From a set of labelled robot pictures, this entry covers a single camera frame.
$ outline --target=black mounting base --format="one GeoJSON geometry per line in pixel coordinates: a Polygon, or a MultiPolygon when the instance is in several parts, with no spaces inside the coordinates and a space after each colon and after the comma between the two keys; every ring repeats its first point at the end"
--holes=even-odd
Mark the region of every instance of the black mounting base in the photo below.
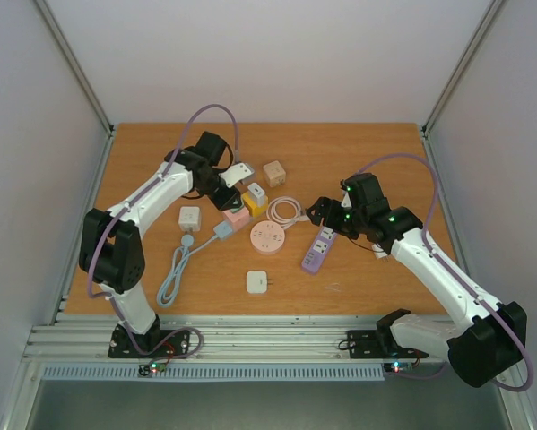
{"type": "MultiPolygon", "coordinates": [[[[135,340],[144,350],[151,350],[158,345],[161,340],[166,338],[173,330],[162,330],[151,333],[151,343],[147,345],[147,335],[136,335],[135,340]]],[[[167,339],[167,343],[175,349],[174,355],[180,356],[186,354],[190,348],[190,331],[184,330],[167,339]]],[[[118,325],[110,338],[108,347],[109,358],[155,358],[166,357],[169,355],[170,348],[162,345],[156,351],[148,356],[143,356],[134,348],[133,342],[128,337],[126,330],[118,325]]]]}
{"type": "MultiPolygon", "coordinates": [[[[401,360],[418,357],[415,349],[409,348],[398,348],[393,355],[386,354],[375,330],[350,330],[346,334],[348,339],[343,342],[343,345],[350,352],[350,358],[392,358],[401,360]]],[[[419,352],[421,358],[428,357],[425,352],[419,352]]]]}

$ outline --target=light blue extension cord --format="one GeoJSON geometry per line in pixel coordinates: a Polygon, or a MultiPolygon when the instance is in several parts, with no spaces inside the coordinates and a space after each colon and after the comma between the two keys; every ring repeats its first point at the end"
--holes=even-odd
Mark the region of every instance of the light blue extension cord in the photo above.
{"type": "Polygon", "coordinates": [[[190,235],[182,236],[182,239],[180,239],[181,246],[175,249],[175,252],[172,254],[172,266],[170,267],[170,272],[167,275],[167,278],[162,282],[159,292],[157,293],[157,303],[159,306],[169,307],[177,298],[178,289],[180,288],[180,280],[182,279],[182,272],[185,269],[190,256],[196,254],[198,251],[205,248],[218,238],[218,235],[214,235],[202,245],[198,246],[195,250],[189,251],[188,248],[195,243],[195,239],[190,235]],[[175,282],[175,286],[170,294],[168,294],[170,284],[173,280],[175,282]]]}

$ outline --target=black and white robotic arm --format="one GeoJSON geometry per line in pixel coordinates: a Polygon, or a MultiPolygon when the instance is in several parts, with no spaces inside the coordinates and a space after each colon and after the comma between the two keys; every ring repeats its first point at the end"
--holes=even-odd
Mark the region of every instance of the black and white robotic arm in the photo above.
{"type": "Polygon", "coordinates": [[[453,321],[434,322],[404,309],[385,316],[377,322],[377,336],[388,356],[397,347],[426,352],[448,361],[474,387],[521,360],[517,345],[482,303],[491,306],[524,344],[526,314],[521,306],[502,305],[470,279],[409,209],[391,209],[374,175],[357,174],[341,186],[343,201],[320,197],[307,211],[311,221],[350,239],[365,235],[378,257],[392,255],[413,272],[453,321]]]}
{"type": "Polygon", "coordinates": [[[162,336],[160,321],[141,283],[145,265],[142,239],[162,212],[191,191],[206,195],[219,211],[241,206],[234,185],[253,172],[245,163],[216,168],[225,148],[228,145],[220,136],[204,132],[196,146],[181,150],[172,164],[169,153],[154,175],[122,202],[107,211],[92,209],[85,216],[79,265],[84,271],[93,270],[93,280],[117,308],[119,324],[127,324],[144,350],[152,349],[162,336]],[[102,232],[121,212],[109,234],[113,243],[105,240],[92,268],[102,232]]]}

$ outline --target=round pink power strip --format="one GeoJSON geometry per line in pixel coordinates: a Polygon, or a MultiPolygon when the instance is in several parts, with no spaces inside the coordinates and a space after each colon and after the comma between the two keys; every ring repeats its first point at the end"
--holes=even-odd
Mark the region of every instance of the round pink power strip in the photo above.
{"type": "Polygon", "coordinates": [[[273,221],[261,221],[253,226],[250,232],[252,246],[262,255],[272,255],[280,251],[285,237],[284,229],[273,221]]]}

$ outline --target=wooden tabletop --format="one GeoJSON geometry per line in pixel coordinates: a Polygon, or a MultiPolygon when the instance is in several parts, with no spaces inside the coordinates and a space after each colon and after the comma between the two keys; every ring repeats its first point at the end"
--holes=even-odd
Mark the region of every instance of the wooden tabletop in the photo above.
{"type": "MultiPolygon", "coordinates": [[[[137,189],[174,148],[182,124],[122,124],[110,153],[96,207],[105,210],[137,189]]],[[[197,124],[186,145],[204,130],[232,143],[229,124],[197,124]]],[[[341,200],[340,180],[369,161],[391,152],[424,155],[417,126],[412,124],[241,124],[242,160],[256,170],[256,182],[269,199],[289,195],[308,207],[325,195],[341,200]],[[268,188],[262,166],[279,160],[286,183],[268,188]]],[[[377,175],[392,207],[407,206],[424,219],[432,194],[427,169],[408,159],[393,159],[371,170],[377,175]]],[[[300,263],[318,228],[309,222],[286,231],[286,242],[276,255],[262,256],[250,244],[252,225],[230,239],[215,241],[191,257],[174,305],[162,309],[155,296],[180,245],[178,211],[182,205],[200,206],[203,225],[195,245],[213,234],[222,216],[207,199],[180,199],[152,225],[143,240],[146,269],[143,285],[158,314],[386,314],[400,307],[419,314],[442,314],[443,308],[415,277],[394,259],[379,261],[344,237],[337,237],[320,272],[309,275],[300,263]],[[263,295],[249,295],[246,274],[264,270],[272,285],[263,295]]],[[[289,215],[282,207],[282,215],[289,215]]],[[[433,237],[453,256],[445,222],[437,211],[433,237]]],[[[368,245],[364,237],[359,242],[368,245]]],[[[85,273],[77,269],[65,311],[73,314],[112,313],[105,300],[90,300],[85,273]]]]}

